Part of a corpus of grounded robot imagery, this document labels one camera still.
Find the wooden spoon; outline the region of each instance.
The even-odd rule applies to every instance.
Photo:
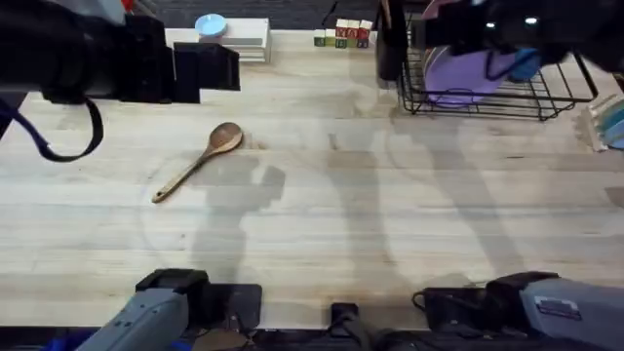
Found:
[[[218,125],[211,133],[208,146],[204,153],[184,172],[168,182],[167,185],[163,186],[163,188],[154,195],[152,202],[158,204],[167,199],[209,159],[213,156],[232,151],[241,144],[241,141],[243,141],[243,131],[241,127],[231,122]]]

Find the blue cup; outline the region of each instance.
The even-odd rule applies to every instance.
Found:
[[[535,55],[535,49],[520,49],[516,53],[516,62],[526,58],[529,55]],[[528,61],[519,65],[509,73],[509,80],[515,83],[524,83],[530,81],[541,67],[541,59],[538,55],[529,58]]]

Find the light wood surface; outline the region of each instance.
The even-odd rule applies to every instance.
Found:
[[[84,160],[46,162],[10,127],[0,325],[102,325],[162,267],[261,284],[266,328],[320,327],[333,301],[413,326],[415,290],[530,269],[624,287],[624,160],[578,141],[576,111],[544,124],[412,117],[377,88],[374,48],[315,48],[311,31],[273,39],[270,64],[241,67],[240,93],[99,101],[104,142]],[[30,94],[21,112],[57,152],[91,135],[84,107]],[[152,204],[225,121],[244,145]]]

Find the purple plate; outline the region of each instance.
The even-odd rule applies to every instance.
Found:
[[[430,92],[465,92],[489,94],[496,91],[505,80],[490,81],[486,78],[486,58],[488,52],[477,52],[462,56],[451,56],[449,48],[430,59],[425,69],[425,88]],[[490,73],[500,72],[511,66],[516,59],[514,54],[494,54]],[[477,102],[483,97],[429,95],[429,99],[441,107],[461,107]]]

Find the wooden block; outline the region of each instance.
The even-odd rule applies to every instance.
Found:
[[[325,46],[335,46],[335,29],[325,29]]]
[[[347,48],[347,38],[335,38],[335,46],[338,49],[346,49]]]
[[[360,30],[360,22],[358,20],[350,20],[349,26],[347,27],[347,38],[358,38],[358,32]]]
[[[316,29],[314,31],[314,46],[325,46],[325,29]]]
[[[356,45],[360,49],[366,49],[369,46],[369,39],[358,39],[358,43]]]
[[[349,27],[349,21],[347,19],[339,19],[335,24],[335,36],[344,38],[347,36],[347,28]]]
[[[371,35],[372,22],[370,20],[362,20],[360,29],[358,30],[358,39],[367,39]]]

